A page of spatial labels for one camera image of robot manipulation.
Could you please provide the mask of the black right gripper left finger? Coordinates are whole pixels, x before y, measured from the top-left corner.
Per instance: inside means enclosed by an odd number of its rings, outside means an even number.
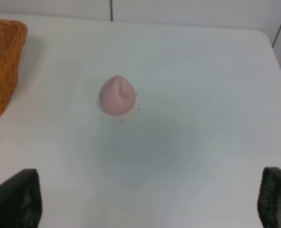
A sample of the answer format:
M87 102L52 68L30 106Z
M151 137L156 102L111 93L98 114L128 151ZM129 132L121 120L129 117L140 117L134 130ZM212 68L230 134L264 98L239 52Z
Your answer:
M23 169L0 184L0 228L37 228L41 216L36 169Z

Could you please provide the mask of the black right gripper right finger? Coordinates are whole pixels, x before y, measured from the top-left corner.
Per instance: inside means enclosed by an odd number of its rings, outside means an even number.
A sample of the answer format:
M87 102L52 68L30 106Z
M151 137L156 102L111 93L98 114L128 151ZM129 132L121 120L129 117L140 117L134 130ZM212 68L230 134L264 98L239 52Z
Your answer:
M264 228L281 228L281 169L264 168L257 210Z

